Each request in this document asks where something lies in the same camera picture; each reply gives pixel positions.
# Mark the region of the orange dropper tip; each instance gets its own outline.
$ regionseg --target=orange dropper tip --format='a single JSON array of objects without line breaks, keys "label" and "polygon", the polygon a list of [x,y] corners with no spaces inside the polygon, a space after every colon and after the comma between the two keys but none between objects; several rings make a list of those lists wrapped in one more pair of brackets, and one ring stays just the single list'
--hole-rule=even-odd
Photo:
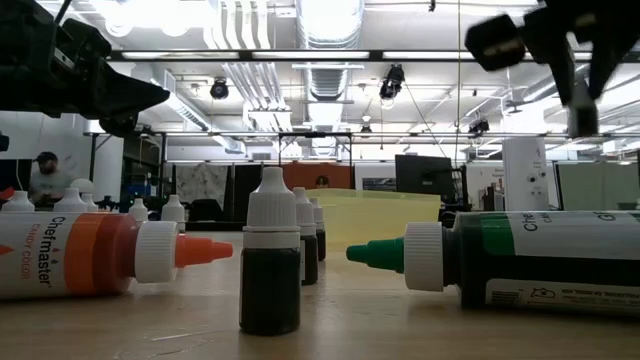
[{"label": "orange dropper tip", "polygon": [[215,242],[209,238],[179,235],[176,240],[176,267],[208,264],[216,259],[233,255],[233,245]]}]

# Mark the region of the white bottle cap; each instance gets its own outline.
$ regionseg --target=white bottle cap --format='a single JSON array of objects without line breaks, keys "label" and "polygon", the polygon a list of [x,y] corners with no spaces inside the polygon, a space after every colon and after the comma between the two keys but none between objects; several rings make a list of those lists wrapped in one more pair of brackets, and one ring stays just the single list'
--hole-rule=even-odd
[{"label": "white bottle cap", "polygon": [[26,191],[16,191],[11,199],[2,205],[2,212],[31,212],[35,206],[29,201]]},{"label": "white bottle cap", "polygon": [[178,195],[169,195],[169,201],[162,207],[162,221],[184,223],[184,206]]},{"label": "white bottle cap", "polygon": [[309,198],[309,201],[313,204],[313,220],[316,224],[324,222],[324,209],[318,204],[317,198]]},{"label": "white bottle cap", "polygon": [[75,179],[69,185],[70,188],[76,188],[81,194],[90,193],[93,194],[93,183],[89,179]]},{"label": "white bottle cap", "polygon": [[300,227],[296,223],[296,197],[284,184],[282,169],[262,170],[260,186],[249,195],[245,248],[297,248]]},{"label": "white bottle cap", "polygon": [[144,206],[141,198],[133,201],[133,206],[129,208],[129,214],[133,215],[137,222],[149,220],[149,210]]},{"label": "white bottle cap", "polygon": [[169,282],[176,277],[178,224],[148,221],[138,230],[136,240],[136,280],[141,284]]},{"label": "white bottle cap", "polygon": [[93,194],[84,193],[82,194],[82,196],[80,196],[80,199],[82,199],[82,201],[84,201],[85,204],[87,204],[88,212],[98,212],[100,210],[98,208],[98,205],[96,205],[96,203],[93,202]]},{"label": "white bottle cap", "polygon": [[77,188],[64,189],[64,197],[53,205],[53,212],[85,213],[87,204],[80,199]]},{"label": "white bottle cap", "polygon": [[307,193],[303,187],[293,188],[293,193],[296,195],[296,214],[300,235],[315,235],[316,222],[313,218],[313,204],[307,199]]},{"label": "white bottle cap", "polygon": [[443,290],[441,223],[407,224],[404,233],[404,281],[413,290]]}]

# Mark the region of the green dropper tip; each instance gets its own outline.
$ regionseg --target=green dropper tip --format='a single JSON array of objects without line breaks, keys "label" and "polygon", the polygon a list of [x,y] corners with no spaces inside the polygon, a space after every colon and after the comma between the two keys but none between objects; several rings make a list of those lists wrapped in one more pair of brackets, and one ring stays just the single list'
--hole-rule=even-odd
[{"label": "green dropper tip", "polygon": [[347,259],[376,269],[404,272],[404,239],[372,240],[347,248]]},{"label": "green dropper tip", "polygon": [[367,254],[369,249],[367,245],[353,245],[347,248],[347,259],[349,261],[367,263]]}]

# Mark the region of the laboratory room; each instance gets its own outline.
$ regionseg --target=laboratory room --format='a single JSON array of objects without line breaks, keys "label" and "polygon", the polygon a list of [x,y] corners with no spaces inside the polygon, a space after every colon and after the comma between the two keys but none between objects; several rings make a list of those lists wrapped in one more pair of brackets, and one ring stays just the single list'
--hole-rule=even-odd
[{"label": "laboratory room", "polygon": [[1,359],[640,359],[631,3],[0,14]]}]

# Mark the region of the yellow plastic sheet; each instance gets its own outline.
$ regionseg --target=yellow plastic sheet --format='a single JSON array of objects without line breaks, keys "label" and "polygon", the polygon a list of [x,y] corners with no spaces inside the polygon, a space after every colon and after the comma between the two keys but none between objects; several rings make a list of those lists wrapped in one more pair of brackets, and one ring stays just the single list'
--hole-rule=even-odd
[{"label": "yellow plastic sheet", "polygon": [[438,221],[440,209],[439,195],[317,189],[307,196],[324,208],[327,251],[402,236],[408,222]]}]

